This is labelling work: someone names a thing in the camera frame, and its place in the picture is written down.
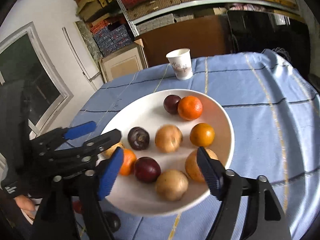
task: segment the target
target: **white cup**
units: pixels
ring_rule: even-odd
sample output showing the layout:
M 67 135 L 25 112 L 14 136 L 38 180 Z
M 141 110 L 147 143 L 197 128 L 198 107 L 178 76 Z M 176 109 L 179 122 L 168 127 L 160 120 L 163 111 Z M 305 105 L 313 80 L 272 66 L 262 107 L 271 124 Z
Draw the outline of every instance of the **white cup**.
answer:
M 190 49 L 176 49 L 166 55 L 177 79 L 186 80 L 192 77 Z

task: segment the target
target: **window frame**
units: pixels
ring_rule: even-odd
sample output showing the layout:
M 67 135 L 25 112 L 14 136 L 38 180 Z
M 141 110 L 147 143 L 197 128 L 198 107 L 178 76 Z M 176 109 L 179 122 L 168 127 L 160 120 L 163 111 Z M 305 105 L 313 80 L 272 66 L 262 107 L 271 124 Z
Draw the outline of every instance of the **window frame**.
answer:
M 27 34 L 29 40 L 32 44 L 32 47 L 42 65 L 47 75 L 51 79 L 52 83 L 55 85 L 57 90 L 60 93 L 60 96 L 49 106 L 40 120 L 33 124 L 29 120 L 29 127 L 32 129 L 33 133 L 30 133 L 30 139 L 40 135 L 42 132 L 47 131 L 49 126 L 52 124 L 57 115 L 61 112 L 61 110 L 67 105 L 67 103 L 73 98 L 73 94 L 67 85 L 64 83 L 59 73 L 57 72 L 55 66 L 50 60 L 47 52 L 42 45 L 39 36 L 36 32 L 36 28 L 33 22 L 30 22 L 20 29 L 16 30 L 14 33 L 9 35 L 3 41 L 0 42 L 0 54 L 7 49 L 11 44 L 21 38 L 23 35 Z M 1 72 L 0 72 L 0 83 L 3 84 L 5 82 Z

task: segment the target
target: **orange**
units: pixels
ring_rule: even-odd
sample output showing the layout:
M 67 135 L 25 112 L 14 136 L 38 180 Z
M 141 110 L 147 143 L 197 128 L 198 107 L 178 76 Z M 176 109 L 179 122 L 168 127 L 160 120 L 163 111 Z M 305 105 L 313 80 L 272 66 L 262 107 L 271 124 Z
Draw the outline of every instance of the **orange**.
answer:
M 198 123 L 190 132 L 190 141 L 195 146 L 209 146 L 214 140 L 214 129 L 207 123 Z
M 199 118 L 202 114 L 200 99 L 194 96 L 187 96 L 181 99 L 178 104 L 178 114 L 188 121 Z
M 124 149 L 123 150 L 123 163 L 119 170 L 119 174 L 128 176 L 133 171 L 133 165 L 137 160 L 136 155 L 132 150 Z
M 218 160 L 218 157 L 212 150 L 205 150 L 207 151 L 211 159 Z M 204 182 L 204 176 L 202 175 L 202 172 L 200 171 L 199 166 L 197 164 L 197 150 L 194 150 L 192 153 L 189 154 L 185 162 L 185 169 L 191 179 L 197 182 Z

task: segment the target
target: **white bowl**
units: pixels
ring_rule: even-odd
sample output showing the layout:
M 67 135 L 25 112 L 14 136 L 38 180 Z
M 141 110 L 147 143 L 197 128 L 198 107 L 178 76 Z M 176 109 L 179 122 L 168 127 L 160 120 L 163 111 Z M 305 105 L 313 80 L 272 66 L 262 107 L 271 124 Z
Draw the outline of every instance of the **white bowl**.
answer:
M 198 97 L 203 105 L 202 115 L 193 121 L 185 121 L 179 115 L 167 113 L 163 107 L 164 99 L 170 95 Z M 205 94 L 185 89 L 159 91 L 132 102 L 122 109 L 104 128 L 102 133 L 113 129 L 122 132 L 124 146 L 131 149 L 127 135 L 131 128 L 140 126 L 150 134 L 150 145 L 147 150 L 134 151 L 137 158 L 149 156 L 155 159 L 161 171 L 177 169 L 185 172 L 185 160 L 197 147 L 191 144 L 189 134 L 198 123 L 205 122 L 215 130 L 215 139 L 208 147 L 213 150 L 225 168 L 229 168 L 235 145 L 231 121 L 225 110 L 215 100 Z M 174 153 L 161 153 L 155 146 L 156 131 L 164 124 L 174 124 L 183 133 L 183 143 Z M 173 215 L 187 210 L 210 194 L 205 183 L 199 183 L 189 178 L 189 187 L 179 201 L 162 200 L 155 191 L 155 185 L 139 182 L 134 175 L 118 175 L 107 200 L 127 213 L 139 216 Z

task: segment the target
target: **table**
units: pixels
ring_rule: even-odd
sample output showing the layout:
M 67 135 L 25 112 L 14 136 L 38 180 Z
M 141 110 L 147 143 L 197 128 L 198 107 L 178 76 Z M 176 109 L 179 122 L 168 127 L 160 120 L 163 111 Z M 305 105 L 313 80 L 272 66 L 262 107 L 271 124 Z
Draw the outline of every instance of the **table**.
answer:
M 104 84 L 84 105 L 71 126 L 95 121 L 89 135 L 68 141 L 61 148 L 81 146 L 100 135 L 125 106 L 150 93 L 191 89 L 209 95 L 227 111 L 235 132 L 231 169 L 240 176 L 268 177 L 290 225 L 300 239 L 320 210 L 320 97 L 287 61 L 271 50 L 192 59 L 194 76 L 175 78 L 169 64 L 155 66 Z M 103 210 L 121 219 L 116 239 L 205 239 L 220 203 L 209 196 L 182 214 L 137 217 L 113 207 Z M 246 212 L 241 201 L 232 239 L 239 239 Z M 84 223 L 77 215 L 80 229 Z M 82 239 L 88 239 L 86 233 Z

